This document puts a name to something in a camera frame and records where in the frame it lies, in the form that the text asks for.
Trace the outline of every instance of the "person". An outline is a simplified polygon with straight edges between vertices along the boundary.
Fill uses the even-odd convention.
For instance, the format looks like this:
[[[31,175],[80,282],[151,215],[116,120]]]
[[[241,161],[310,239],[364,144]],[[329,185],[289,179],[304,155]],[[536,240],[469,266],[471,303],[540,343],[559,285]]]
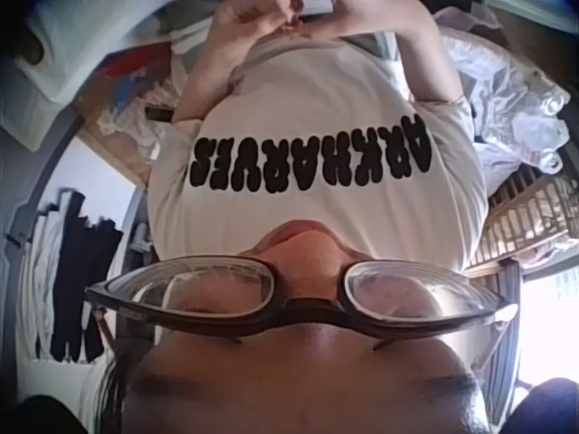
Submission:
[[[162,261],[89,290],[154,327],[102,432],[489,432],[439,338],[514,315],[458,274],[487,213],[460,77],[418,0],[301,7],[215,13],[150,177]],[[383,32],[410,98],[356,42]]]

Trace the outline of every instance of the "sleeve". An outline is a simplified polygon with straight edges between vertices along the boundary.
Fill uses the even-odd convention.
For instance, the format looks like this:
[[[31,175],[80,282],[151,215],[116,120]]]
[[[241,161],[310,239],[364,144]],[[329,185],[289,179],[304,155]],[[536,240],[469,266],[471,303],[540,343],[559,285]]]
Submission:
[[[148,183],[148,218],[155,249],[161,259],[171,257],[174,229],[182,218],[183,188],[201,120],[179,122],[169,128],[161,142]]]
[[[462,97],[452,104],[416,102],[414,109],[431,131],[441,155],[461,222],[466,258],[470,258],[479,246],[489,212],[487,187],[474,147],[470,104]]]

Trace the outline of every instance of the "nose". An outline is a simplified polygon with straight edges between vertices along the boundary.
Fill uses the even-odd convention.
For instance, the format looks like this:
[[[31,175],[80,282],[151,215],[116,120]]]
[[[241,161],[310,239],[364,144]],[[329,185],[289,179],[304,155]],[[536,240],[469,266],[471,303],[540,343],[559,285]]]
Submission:
[[[342,270],[356,259],[332,236],[305,231],[261,252],[280,273],[288,297],[335,300]]]

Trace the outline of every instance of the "glasses lens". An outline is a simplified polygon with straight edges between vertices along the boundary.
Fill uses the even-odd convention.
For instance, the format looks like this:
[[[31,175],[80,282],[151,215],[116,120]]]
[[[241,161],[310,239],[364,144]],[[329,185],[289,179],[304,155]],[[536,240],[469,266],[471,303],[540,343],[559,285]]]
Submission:
[[[273,277],[250,259],[183,258],[131,273],[108,290],[127,301],[188,316],[243,316],[268,303]]]
[[[467,278],[411,262],[365,262],[346,275],[346,292],[362,313],[383,320],[432,321],[498,309],[500,298]]]

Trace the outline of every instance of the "finger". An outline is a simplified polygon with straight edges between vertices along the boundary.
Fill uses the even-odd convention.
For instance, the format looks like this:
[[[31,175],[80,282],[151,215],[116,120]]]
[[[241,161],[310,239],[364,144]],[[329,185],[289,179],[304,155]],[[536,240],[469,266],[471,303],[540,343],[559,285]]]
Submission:
[[[346,20],[337,14],[331,14],[312,23],[305,23],[292,32],[293,35],[310,39],[332,39],[348,36]]]
[[[282,12],[264,15],[251,23],[244,25],[245,34],[252,39],[260,39],[278,30],[286,23],[286,17]]]

